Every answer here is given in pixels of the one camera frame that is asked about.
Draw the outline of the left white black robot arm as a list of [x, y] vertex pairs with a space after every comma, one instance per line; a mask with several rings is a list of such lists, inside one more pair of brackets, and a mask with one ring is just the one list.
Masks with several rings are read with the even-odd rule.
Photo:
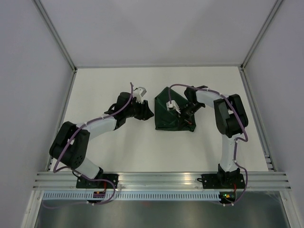
[[93, 188], [99, 188], [104, 182], [103, 170], [86, 158], [88, 143], [94, 138], [119, 129], [126, 119], [135, 118], [146, 121], [154, 116], [148, 101], [143, 99], [146, 89], [136, 88], [133, 92], [121, 92], [116, 103], [96, 119], [86, 123], [74, 124], [64, 122], [59, 129], [49, 154], [57, 160], [53, 172], [58, 172], [61, 162], [66, 168], [86, 176], [87, 183]]

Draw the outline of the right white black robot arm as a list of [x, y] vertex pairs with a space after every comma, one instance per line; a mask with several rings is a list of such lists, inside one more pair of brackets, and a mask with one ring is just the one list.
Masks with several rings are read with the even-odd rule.
[[202, 179], [214, 179], [223, 188], [241, 183], [244, 179], [240, 173], [241, 167], [237, 164], [237, 147], [239, 141], [248, 141], [245, 130], [248, 126], [248, 117], [240, 96], [226, 96], [204, 85], [188, 86], [184, 94], [190, 104], [182, 109], [182, 118], [187, 121], [198, 109], [209, 106], [214, 109], [216, 127], [222, 135], [222, 155], [217, 174]]

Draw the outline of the dark green cloth napkin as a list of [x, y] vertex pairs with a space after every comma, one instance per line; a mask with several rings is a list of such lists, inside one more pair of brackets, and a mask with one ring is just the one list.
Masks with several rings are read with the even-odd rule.
[[188, 120], [180, 117], [175, 110], [168, 111], [169, 88], [165, 87], [154, 99], [154, 123], [158, 131], [190, 131], [194, 132], [196, 122], [194, 115]]

